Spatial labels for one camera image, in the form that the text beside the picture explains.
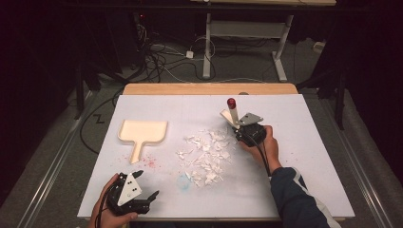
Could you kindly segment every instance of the dark blue sleeve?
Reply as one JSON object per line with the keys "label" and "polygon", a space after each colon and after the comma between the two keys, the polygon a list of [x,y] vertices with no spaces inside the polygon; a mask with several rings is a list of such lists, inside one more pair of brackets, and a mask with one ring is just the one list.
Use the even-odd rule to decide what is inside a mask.
{"label": "dark blue sleeve", "polygon": [[340,227],[326,206],[309,194],[296,169],[276,169],[271,191],[284,227]]}

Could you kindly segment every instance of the desk leg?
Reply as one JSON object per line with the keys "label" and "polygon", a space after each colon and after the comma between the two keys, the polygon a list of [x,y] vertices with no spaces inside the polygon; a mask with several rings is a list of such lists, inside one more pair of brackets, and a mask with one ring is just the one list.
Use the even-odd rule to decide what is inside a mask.
{"label": "desk leg", "polygon": [[287,82],[287,77],[285,76],[284,68],[280,60],[281,53],[284,50],[285,42],[287,41],[288,32],[290,31],[291,23],[293,22],[294,15],[289,15],[287,17],[287,22],[282,29],[281,38],[279,40],[278,51],[273,51],[273,61],[275,63],[276,71],[278,73],[278,78],[282,83]]}
{"label": "desk leg", "polygon": [[204,61],[202,67],[202,77],[204,79],[210,78],[210,61],[211,61],[211,52],[210,52],[210,38],[211,38],[211,13],[207,13],[207,20],[205,23],[205,50],[204,50]]}

